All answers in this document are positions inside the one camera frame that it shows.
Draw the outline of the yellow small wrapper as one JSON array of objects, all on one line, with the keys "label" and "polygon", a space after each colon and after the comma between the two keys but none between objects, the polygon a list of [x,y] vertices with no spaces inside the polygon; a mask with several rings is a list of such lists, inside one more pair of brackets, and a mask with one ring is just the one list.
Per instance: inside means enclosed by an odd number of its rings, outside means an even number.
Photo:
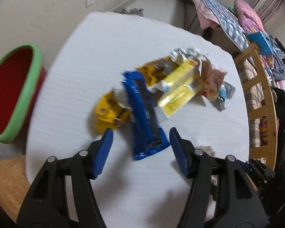
[{"label": "yellow small wrapper", "polygon": [[94,126],[98,134],[103,134],[107,128],[115,130],[122,126],[131,112],[122,107],[114,96],[114,90],[103,95],[94,108],[96,117]]}]

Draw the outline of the blue oreo wrapper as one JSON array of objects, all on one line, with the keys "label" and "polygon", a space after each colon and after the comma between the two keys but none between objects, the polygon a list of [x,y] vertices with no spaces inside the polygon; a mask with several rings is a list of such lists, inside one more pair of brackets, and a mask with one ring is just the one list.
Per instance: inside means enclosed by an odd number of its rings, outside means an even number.
[{"label": "blue oreo wrapper", "polygon": [[133,158],[138,161],[161,152],[170,143],[158,123],[142,73],[124,72],[123,77],[122,84],[131,110]]}]

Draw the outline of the yellow carton box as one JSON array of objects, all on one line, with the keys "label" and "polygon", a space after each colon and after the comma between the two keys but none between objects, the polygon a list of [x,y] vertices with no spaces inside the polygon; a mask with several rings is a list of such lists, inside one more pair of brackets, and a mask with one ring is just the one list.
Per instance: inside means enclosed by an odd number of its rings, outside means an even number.
[{"label": "yellow carton box", "polygon": [[161,81],[163,95],[154,108],[158,121],[169,119],[204,88],[198,60],[186,60]]}]

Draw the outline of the light blue silver wrapper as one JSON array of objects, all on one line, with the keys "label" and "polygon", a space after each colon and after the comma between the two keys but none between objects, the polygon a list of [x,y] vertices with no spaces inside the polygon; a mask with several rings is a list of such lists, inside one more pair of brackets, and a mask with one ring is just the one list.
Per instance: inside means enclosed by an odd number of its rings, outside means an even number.
[{"label": "light blue silver wrapper", "polygon": [[228,82],[223,82],[218,93],[218,97],[215,101],[218,110],[225,110],[231,103],[231,100],[235,94],[236,88]]}]

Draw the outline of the pink crushed carton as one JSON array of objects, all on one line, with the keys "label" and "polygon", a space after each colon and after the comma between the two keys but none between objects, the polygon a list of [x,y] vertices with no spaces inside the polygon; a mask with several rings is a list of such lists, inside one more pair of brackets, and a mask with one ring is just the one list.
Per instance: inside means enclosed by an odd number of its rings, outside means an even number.
[{"label": "pink crushed carton", "polygon": [[226,74],[227,71],[216,67],[208,58],[204,57],[201,63],[201,79],[204,82],[202,95],[210,101],[215,101]]}]

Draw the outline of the yellow dark foil wrapper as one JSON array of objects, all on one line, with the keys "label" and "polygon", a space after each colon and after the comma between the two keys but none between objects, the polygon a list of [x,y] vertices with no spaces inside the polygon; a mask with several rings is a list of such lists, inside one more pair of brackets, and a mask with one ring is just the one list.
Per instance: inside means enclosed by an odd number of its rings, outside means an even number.
[{"label": "yellow dark foil wrapper", "polygon": [[170,57],[164,57],[138,66],[136,70],[142,73],[146,85],[149,87],[166,78],[178,66]]}]

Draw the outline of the paper wrapper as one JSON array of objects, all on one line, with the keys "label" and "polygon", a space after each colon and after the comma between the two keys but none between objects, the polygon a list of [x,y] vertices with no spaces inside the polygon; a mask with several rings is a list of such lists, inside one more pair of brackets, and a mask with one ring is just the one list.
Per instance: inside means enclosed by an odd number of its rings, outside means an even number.
[{"label": "paper wrapper", "polygon": [[215,157],[216,153],[211,146],[197,146],[197,149],[200,149],[207,153],[210,157]]}]

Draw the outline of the red bin with green rim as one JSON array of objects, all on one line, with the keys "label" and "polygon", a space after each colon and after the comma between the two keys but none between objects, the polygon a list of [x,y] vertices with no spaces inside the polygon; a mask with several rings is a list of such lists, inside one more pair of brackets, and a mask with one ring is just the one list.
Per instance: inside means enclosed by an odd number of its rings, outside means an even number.
[{"label": "red bin with green rim", "polygon": [[20,45],[0,59],[0,142],[11,143],[29,124],[47,72],[41,50]]}]

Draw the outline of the bed with plaid quilt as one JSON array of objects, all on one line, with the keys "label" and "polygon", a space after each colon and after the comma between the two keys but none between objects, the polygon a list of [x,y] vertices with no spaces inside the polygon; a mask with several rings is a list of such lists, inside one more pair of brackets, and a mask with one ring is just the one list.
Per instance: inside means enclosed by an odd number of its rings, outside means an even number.
[{"label": "bed with plaid quilt", "polygon": [[221,27],[226,36],[241,51],[248,47],[245,31],[237,19],[217,0],[192,0],[202,29]]}]

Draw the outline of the blue box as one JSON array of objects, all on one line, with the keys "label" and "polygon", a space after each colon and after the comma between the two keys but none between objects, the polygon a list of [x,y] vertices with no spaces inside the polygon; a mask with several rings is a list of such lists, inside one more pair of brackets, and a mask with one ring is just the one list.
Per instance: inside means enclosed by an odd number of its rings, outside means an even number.
[{"label": "blue box", "polygon": [[274,54],[270,43],[268,42],[267,38],[261,31],[246,34],[246,37],[251,43],[256,43],[258,45],[261,55],[273,55]]}]

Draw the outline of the grey shoe right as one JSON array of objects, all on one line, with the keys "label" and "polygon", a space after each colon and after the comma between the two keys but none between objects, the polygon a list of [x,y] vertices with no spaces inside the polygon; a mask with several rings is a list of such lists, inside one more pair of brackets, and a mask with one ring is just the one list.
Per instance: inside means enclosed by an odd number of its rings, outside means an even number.
[{"label": "grey shoe right", "polygon": [[119,13],[127,14],[127,15],[136,15],[136,16],[142,17],[143,9],[142,8],[122,9]]}]

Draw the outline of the pink duvet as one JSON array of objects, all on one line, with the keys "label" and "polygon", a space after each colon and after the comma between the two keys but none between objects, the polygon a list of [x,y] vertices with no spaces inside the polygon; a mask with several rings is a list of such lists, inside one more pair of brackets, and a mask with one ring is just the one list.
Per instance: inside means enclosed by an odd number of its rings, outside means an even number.
[{"label": "pink duvet", "polygon": [[234,7],[237,12],[238,22],[246,34],[259,31],[265,32],[261,19],[248,3],[242,0],[236,0]]}]

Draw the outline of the wooden crib rail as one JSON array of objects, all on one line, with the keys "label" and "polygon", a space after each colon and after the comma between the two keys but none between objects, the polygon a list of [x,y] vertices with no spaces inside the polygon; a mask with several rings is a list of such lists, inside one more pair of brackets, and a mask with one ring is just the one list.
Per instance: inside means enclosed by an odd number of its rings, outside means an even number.
[{"label": "wooden crib rail", "polygon": [[272,88],[256,44],[234,58],[247,108],[249,157],[274,170],[278,147],[278,119]]}]

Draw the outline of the wall socket plate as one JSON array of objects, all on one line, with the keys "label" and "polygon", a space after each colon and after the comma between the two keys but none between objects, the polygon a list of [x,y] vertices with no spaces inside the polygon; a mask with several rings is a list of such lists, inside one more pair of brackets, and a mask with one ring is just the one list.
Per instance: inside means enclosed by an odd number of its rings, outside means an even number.
[{"label": "wall socket plate", "polygon": [[93,6],[93,5],[94,5],[94,0],[85,0],[86,8]]}]

